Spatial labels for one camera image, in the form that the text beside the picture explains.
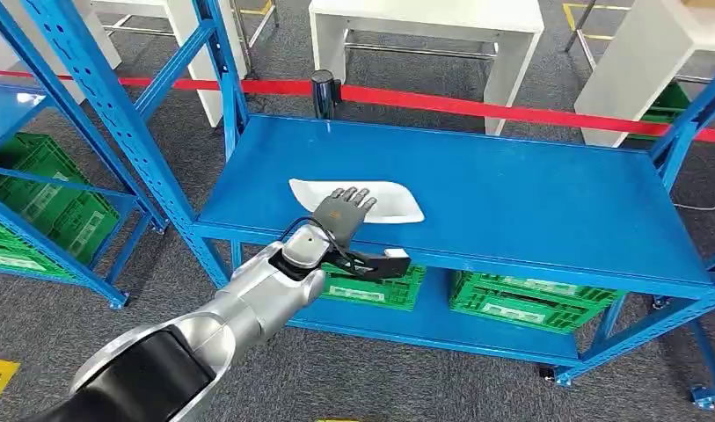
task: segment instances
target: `white table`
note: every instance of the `white table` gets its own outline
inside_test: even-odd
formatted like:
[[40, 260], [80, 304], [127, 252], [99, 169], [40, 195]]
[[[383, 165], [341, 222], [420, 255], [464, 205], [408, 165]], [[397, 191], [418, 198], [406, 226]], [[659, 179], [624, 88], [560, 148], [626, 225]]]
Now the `white table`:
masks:
[[[245, 58], [238, 37], [238, 30], [230, 2], [218, 0], [220, 11], [223, 15], [225, 30], [230, 39], [233, 58], [236, 62], [238, 76], [243, 79], [247, 68]], [[93, 8], [104, 13], [118, 13], [124, 15], [147, 16], [153, 18], [167, 18], [171, 24], [173, 34], [179, 46], [191, 36], [199, 25], [193, 2], [190, 0], [93, 0]], [[206, 48], [193, 58], [189, 64], [189, 74], [192, 79], [216, 80], [217, 74]], [[209, 125], [216, 127], [223, 116], [223, 96], [219, 91], [198, 90], [201, 104], [209, 120]]]
[[[484, 101], [501, 106], [513, 104], [544, 31], [537, 0], [312, 0], [309, 11], [316, 69], [342, 82], [349, 30], [496, 42]], [[499, 135], [504, 124], [486, 118], [486, 132]]]
[[[574, 103], [581, 114], [639, 120], [695, 53], [715, 53], [715, 9], [636, 0]], [[626, 133], [582, 129], [585, 143], [617, 147]]]
[[[98, 21], [96, 13], [91, 9], [90, 0], [72, 1], [75, 4], [77, 11], [80, 13], [80, 16], [83, 18], [85, 26], [88, 27], [91, 35], [96, 40], [98, 48], [100, 48], [101, 52], [106, 57], [108, 64], [111, 65], [112, 69], [119, 66], [121, 63], [119, 53], [116, 52], [116, 48], [114, 48], [113, 43], [106, 36], [103, 26]], [[23, 31], [26, 37], [28, 37], [28, 39], [33, 43], [33, 46], [36, 47], [39, 54], [41, 54], [41, 57], [44, 58], [54, 73], [57, 75], [68, 74], [67, 68], [64, 67], [62, 61], [59, 60], [59, 57], [57, 57], [52, 48], [49, 46], [43, 33], [41, 33], [41, 30], [36, 27], [36, 24], [34, 24], [31, 20], [31, 17], [28, 16], [28, 12], [26, 12], [26, 9], [23, 8], [21, 2], [5, 1], [3, 4], [11, 14], [12, 18], [18, 23], [18, 27], [20, 27], [21, 31]], [[8, 42], [0, 36], [0, 70], [22, 70], [24, 66], [19, 64], [19, 62], [20, 58], [13, 53], [10, 44], [8, 44]], [[85, 95], [75, 82], [62, 81], [62, 83], [75, 101], [78, 103], [83, 102]]]

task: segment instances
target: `perforated metal upright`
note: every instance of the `perforated metal upright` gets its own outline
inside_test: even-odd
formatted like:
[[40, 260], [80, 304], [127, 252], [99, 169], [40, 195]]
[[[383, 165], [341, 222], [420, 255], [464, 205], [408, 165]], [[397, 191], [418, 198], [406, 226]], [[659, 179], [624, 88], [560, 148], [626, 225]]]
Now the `perforated metal upright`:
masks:
[[[150, 186], [217, 286], [228, 281], [230, 271], [224, 267], [209, 239], [231, 242], [234, 261], [240, 259], [237, 247], [241, 242], [266, 244], [276, 239], [282, 226], [286, 227], [293, 216], [303, 212], [291, 198], [286, 183], [288, 178], [298, 175], [311, 179], [379, 177], [369, 172], [375, 169], [365, 170], [365, 163], [345, 160], [344, 157], [354, 153], [355, 149], [380, 149], [381, 154], [373, 156], [378, 164], [373, 165], [393, 166], [391, 174], [400, 177], [402, 180], [399, 182], [413, 182], [412, 187], [420, 191], [417, 197], [431, 208], [427, 214], [432, 213], [433, 220], [430, 222], [428, 218], [427, 223], [406, 228], [396, 225], [390, 228], [365, 227], [353, 244], [364, 251], [379, 251], [388, 246], [404, 247], [417, 264], [430, 267], [414, 311], [360, 307], [359, 304], [319, 299], [299, 312], [290, 321], [291, 325], [532, 360], [555, 366], [550, 371], [551, 379], [569, 384], [574, 377], [715, 309], [715, 272], [704, 270], [667, 193], [675, 182], [675, 175], [691, 140], [715, 115], [715, 81], [676, 120], [650, 155], [640, 151], [596, 149], [337, 120], [249, 115], [235, 77], [235, 64], [217, 2], [195, 0], [199, 28], [163, 67], [141, 98], [132, 104], [69, 2], [23, 0], [23, 3], [44, 28], [42, 31], [59, 52], [114, 139], [130, 157], [133, 166]], [[197, 215], [153, 142], [144, 121], [168, 91], [173, 79], [204, 45], [212, 53], [223, 92], [225, 145], [229, 159], [208, 203]], [[443, 172], [451, 172], [463, 180], [475, 178], [475, 182], [490, 189], [498, 201], [473, 203], [473, 212], [465, 214], [458, 209], [447, 212], [438, 204], [442, 205], [448, 197], [468, 196], [468, 186], [445, 183], [439, 188], [437, 178], [441, 175], [431, 175], [430, 178], [426, 171], [417, 171], [415, 165], [401, 164], [398, 157], [404, 157], [402, 154], [405, 155], [408, 149], [413, 154], [421, 152], [431, 156], [438, 162], [446, 160], [450, 164], [443, 164]], [[458, 170], [479, 167], [478, 157], [489, 154], [496, 155], [487, 164], [504, 167], [487, 169], [480, 174]], [[550, 161], [539, 168], [536, 157], [541, 154]], [[516, 171], [509, 170], [509, 165], [519, 165], [520, 161], [524, 161], [525, 165], [517, 167]], [[332, 164], [335, 162], [340, 162], [338, 175], [333, 173]], [[572, 163], [578, 163], [574, 170]], [[552, 178], [552, 167], [560, 169], [564, 176]], [[629, 174], [622, 174], [617, 180], [596, 180], [598, 171], [602, 174], [604, 171], [624, 169], [628, 169]], [[587, 171], [592, 173], [582, 177]], [[543, 180], [542, 174], [551, 179]], [[610, 207], [611, 214], [598, 215], [608, 219], [608, 226], [603, 225], [604, 220], [596, 219], [562, 221], [561, 215], [566, 213], [559, 212], [557, 207], [567, 205], [552, 200], [548, 195], [565, 190], [563, 186], [571, 186], [574, 178], [585, 179], [577, 191], [580, 196], [573, 194], [563, 197], [563, 200], [569, 200], [567, 204], [583, 209]], [[543, 182], [551, 185], [542, 188], [540, 184]], [[602, 197], [604, 189], [611, 198]], [[547, 192], [547, 207], [537, 209], [535, 213], [525, 214], [525, 207], [499, 205], [527, 206], [531, 200], [546, 200], [536, 196], [541, 191]], [[592, 192], [598, 192], [598, 195], [589, 194]], [[281, 202], [277, 202], [276, 206], [261, 205], [256, 199], [262, 195]], [[638, 234], [635, 234], [635, 229], [624, 227], [624, 215], [620, 214], [621, 208], [612, 205], [613, 200], [618, 201], [619, 207], [627, 207], [630, 214], [638, 215], [640, 220], [634, 224], [641, 230]], [[650, 201], [649, 205], [653, 208], [649, 215], [642, 212], [644, 210], [638, 203], [641, 200]], [[488, 214], [493, 207], [498, 207], [493, 210], [496, 214]], [[537, 219], [533, 222], [535, 225], [525, 221], [526, 216]], [[490, 237], [485, 236], [485, 230], [497, 233], [494, 230], [499, 228], [499, 224], [478, 223], [486, 217], [490, 220], [496, 218], [494, 221], [503, 217], [512, 219], [505, 235], [518, 236], [516, 240], [519, 241], [508, 242], [495, 250], [493, 241], [486, 242], [485, 239]], [[560, 229], [569, 238], [561, 240], [557, 233], [550, 233], [553, 229]], [[587, 233], [592, 237], [594, 230], [603, 239], [593, 240], [582, 235]], [[443, 236], [432, 237], [438, 231], [443, 231]], [[536, 236], [531, 237], [532, 231], [536, 232]], [[650, 235], [660, 236], [660, 241], [656, 244]], [[545, 251], [542, 246], [528, 242], [536, 238], [547, 239]], [[670, 239], [670, 242], [662, 242], [665, 239]], [[604, 242], [608, 243], [608, 248], [603, 248]], [[582, 252], [585, 247], [592, 252]], [[669, 256], [660, 256], [660, 261], [655, 251]], [[607, 252], [618, 254], [618, 258], [608, 256]], [[512, 329], [503, 322], [449, 311], [447, 276], [448, 271], [453, 269], [628, 289], [678, 299], [633, 326], [611, 334], [622, 302], [614, 303], [602, 319], [595, 342], [586, 352], [578, 353], [573, 336], [524, 327]]]
[[[61, 27], [55, 26], [56, 32], [59, 32], [60, 29]], [[118, 192], [0, 168], [0, 174], [7, 177], [24, 178], [45, 185], [57, 186], [59, 189], [68, 188], [103, 194], [119, 213], [119, 221], [99, 246], [92, 262], [84, 265], [44, 234], [34, 229], [21, 215], [14, 213], [0, 202], [0, 223], [15, 233], [23, 242], [33, 246], [41, 254], [61, 266], [69, 276], [56, 277], [34, 271], [21, 271], [18, 268], [6, 269], [1, 266], [0, 271], [88, 287], [105, 296], [112, 307], [121, 308], [127, 301], [127, 295], [114, 287], [113, 283], [119, 277], [121, 269], [127, 263], [142, 233], [149, 226], [152, 226], [156, 231], [163, 231], [168, 221], [152, 204], [143, 189], [113, 152], [111, 146], [103, 139], [80, 106], [73, 100], [62, 83], [59, 82], [56, 74], [20, 30], [2, 2], [0, 2], [0, 33], [40, 84], [40, 88], [0, 84], [0, 146], [10, 140], [19, 127], [26, 124], [44, 107], [54, 106], [76, 127], [80, 135], [98, 155], [101, 162], [121, 182], [126, 191]], [[119, 230], [125, 226], [130, 214], [135, 210], [139, 212], [140, 217], [134, 230], [115, 257], [107, 276], [98, 276], [93, 272], [93, 268], [107, 251], [108, 246], [115, 239]]]
[[24, 0], [22, 3], [205, 271], [216, 286], [223, 286], [230, 270], [225, 268], [214, 245], [194, 232], [196, 214], [145, 125], [175, 79], [200, 48], [206, 46], [215, 60], [223, 102], [228, 107], [225, 112], [231, 112], [224, 120], [225, 134], [232, 138], [228, 148], [235, 147], [247, 115], [243, 94], [231, 87], [237, 84], [237, 71], [217, 2], [194, 2], [199, 26], [134, 104], [72, 2]]

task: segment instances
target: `blue metal shelf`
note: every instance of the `blue metal shelf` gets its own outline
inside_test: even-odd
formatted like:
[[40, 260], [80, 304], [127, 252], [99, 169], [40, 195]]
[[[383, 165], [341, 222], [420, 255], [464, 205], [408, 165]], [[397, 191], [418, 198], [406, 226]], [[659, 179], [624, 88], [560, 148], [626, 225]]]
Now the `blue metal shelf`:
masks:
[[[34, 7], [33, 3], [29, 3], [28, 6]], [[39, 183], [104, 194], [120, 215], [112, 232], [99, 246], [92, 262], [85, 266], [77, 262], [72, 256], [62, 250], [60, 246], [44, 236], [43, 233], [31, 227], [20, 215], [12, 212], [9, 208], [0, 203], [0, 224], [16, 233], [23, 242], [32, 245], [41, 254], [52, 259], [55, 263], [64, 268], [70, 276], [66, 278], [45, 276], [39, 273], [21, 272], [15, 269], [5, 271], [0, 269], [0, 272], [88, 287], [106, 297], [111, 307], [121, 308], [127, 301], [128, 295], [114, 287], [113, 283], [118, 278], [121, 268], [126, 264], [131, 251], [139, 241], [142, 233], [148, 228], [150, 222], [152, 222], [156, 229], [162, 230], [167, 225], [167, 220], [156, 210], [156, 207], [144, 193], [143, 189], [137, 185], [127, 168], [113, 152], [111, 146], [102, 138], [80, 106], [75, 103], [64, 86], [59, 82], [57, 76], [36, 51], [31, 41], [27, 39], [20, 28], [18, 28], [1, 2], [0, 33], [8, 40], [13, 50], [32, 71], [35, 79], [41, 85], [41, 87], [25, 87], [0, 84], [0, 145], [2, 142], [9, 141], [21, 127], [35, 117], [44, 107], [55, 106], [75, 125], [77, 131], [93, 148], [99, 159], [129, 192], [111, 191], [95, 186], [36, 176], [22, 171], [0, 169], [0, 174], [7, 177], [25, 178]], [[124, 227], [129, 215], [133, 213], [135, 209], [138, 210], [140, 214], [139, 222], [135, 225], [129, 239], [121, 247], [112, 266], [108, 270], [107, 276], [99, 277], [92, 271], [93, 267], [100, 261], [106, 251], [108, 251], [110, 244], [120, 229]]]
[[43, 90], [0, 84], [0, 142], [9, 141], [21, 127], [50, 105], [52, 102]]
[[579, 363], [571, 334], [451, 311], [448, 307], [451, 275], [449, 270], [428, 268], [411, 312], [321, 297], [298, 312], [288, 325], [551, 365]]
[[355, 241], [424, 265], [691, 298], [714, 289], [643, 152], [253, 115], [201, 211], [204, 236], [281, 233], [306, 213], [290, 178], [406, 186], [425, 221], [367, 224]]

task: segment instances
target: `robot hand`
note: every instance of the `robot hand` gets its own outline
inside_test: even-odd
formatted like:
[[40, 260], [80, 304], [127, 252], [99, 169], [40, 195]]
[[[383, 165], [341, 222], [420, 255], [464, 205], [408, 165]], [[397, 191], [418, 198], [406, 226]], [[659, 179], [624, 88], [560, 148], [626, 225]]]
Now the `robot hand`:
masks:
[[30, 422], [192, 420], [220, 379], [249, 347], [271, 337], [323, 291], [322, 262], [365, 276], [403, 275], [405, 254], [347, 251], [375, 205], [368, 191], [338, 189], [284, 244], [269, 244], [240, 266], [215, 298], [194, 312], [141, 325], [90, 357], [73, 378], [69, 399]]

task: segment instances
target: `caster wheel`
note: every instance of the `caster wheel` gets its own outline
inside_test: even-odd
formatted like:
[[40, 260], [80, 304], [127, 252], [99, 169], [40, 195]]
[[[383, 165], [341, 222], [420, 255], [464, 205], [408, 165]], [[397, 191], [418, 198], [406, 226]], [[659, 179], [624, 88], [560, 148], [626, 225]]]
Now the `caster wheel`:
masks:
[[653, 309], [660, 310], [665, 308], [670, 303], [670, 298], [661, 296], [653, 298]]
[[555, 382], [557, 380], [553, 367], [539, 367], [538, 376], [544, 378], [548, 382]]

